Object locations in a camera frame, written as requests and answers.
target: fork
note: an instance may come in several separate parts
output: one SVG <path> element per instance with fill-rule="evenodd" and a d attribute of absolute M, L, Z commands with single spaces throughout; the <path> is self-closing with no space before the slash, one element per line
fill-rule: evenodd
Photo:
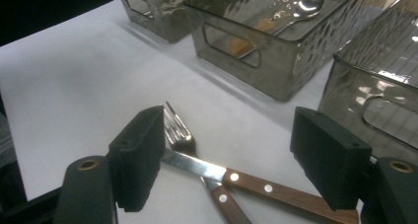
<path fill-rule="evenodd" d="M 198 158 L 194 137 L 181 121 L 180 117 L 175 113 L 169 102 L 165 104 L 164 118 L 166 138 L 171 148 L 177 152 Z M 228 223 L 251 223 L 222 184 L 203 177 L 200 179 L 205 184 L 212 200 Z"/>

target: rivet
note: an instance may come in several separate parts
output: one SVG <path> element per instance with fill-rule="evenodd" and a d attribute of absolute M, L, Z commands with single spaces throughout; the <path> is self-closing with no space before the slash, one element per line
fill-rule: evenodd
<path fill-rule="evenodd" d="M 266 192 L 271 192 L 271 191 L 273 191 L 273 187 L 271 185 L 265 185 L 264 190 Z"/>
<path fill-rule="evenodd" d="M 236 182 L 239 178 L 240 178 L 240 176 L 237 173 L 231 174 L 231 180 L 233 182 Z"/>
<path fill-rule="evenodd" d="M 98 160 L 86 160 L 78 165 L 79 171 L 89 171 L 99 164 Z"/>
<path fill-rule="evenodd" d="M 226 195 L 221 194 L 221 195 L 219 196 L 219 201 L 220 201 L 220 202 L 226 202 L 227 200 L 228 200 L 228 197 L 227 197 Z"/>
<path fill-rule="evenodd" d="M 414 172 L 414 169 L 411 166 L 403 162 L 391 161 L 389 164 L 394 170 L 401 173 L 411 174 Z"/>

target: white tabletop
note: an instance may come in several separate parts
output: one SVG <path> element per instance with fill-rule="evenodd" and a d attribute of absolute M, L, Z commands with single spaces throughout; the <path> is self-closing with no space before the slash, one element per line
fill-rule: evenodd
<path fill-rule="evenodd" d="M 295 107 L 316 109 L 330 63 L 280 103 L 199 59 L 191 36 L 167 43 L 130 23 L 119 0 L 0 48 L 0 89 L 29 199 L 72 162 L 105 155 L 143 109 L 169 101 L 204 160 L 317 194 L 289 151 Z M 311 223 L 234 191 L 253 223 Z M 139 213 L 119 223 L 222 223 L 200 180 L 162 165 Z"/>

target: wooden handle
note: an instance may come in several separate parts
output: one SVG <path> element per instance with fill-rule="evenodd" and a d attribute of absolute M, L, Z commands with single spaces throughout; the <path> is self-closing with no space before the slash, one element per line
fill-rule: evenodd
<path fill-rule="evenodd" d="M 228 223 L 231 224 L 250 224 L 251 222 L 245 216 L 244 212 L 238 206 L 234 198 L 223 186 L 215 188 L 210 193 L 212 200 L 218 206 L 218 209 L 224 215 Z"/>
<path fill-rule="evenodd" d="M 232 169 L 227 169 L 223 184 L 264 199 L 287 203 L 333 223 L 359 223 L 357 210 L 332 211 L 325 200 L 319 196 L 291 187 L 284 187 Z"/>

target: glass container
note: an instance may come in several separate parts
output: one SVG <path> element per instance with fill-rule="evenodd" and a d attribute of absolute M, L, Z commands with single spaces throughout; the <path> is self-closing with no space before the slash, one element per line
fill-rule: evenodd
<path fill-rule="evenodd" d="M 418 0 L 397 0 L 334 56 L 319 111 L 418 165 Z"/>
<path fill-rule="evenodd" d="M 264 94 L 289 101 L 386 0 L 324 0 L 289 25 L 300 0 L 186 0 L 199 57 Z"/>
<path fill-rule="evenodd" d="M 184 0 L 121 0 L 133 23 L 169 42 L 190 33 Z"/>

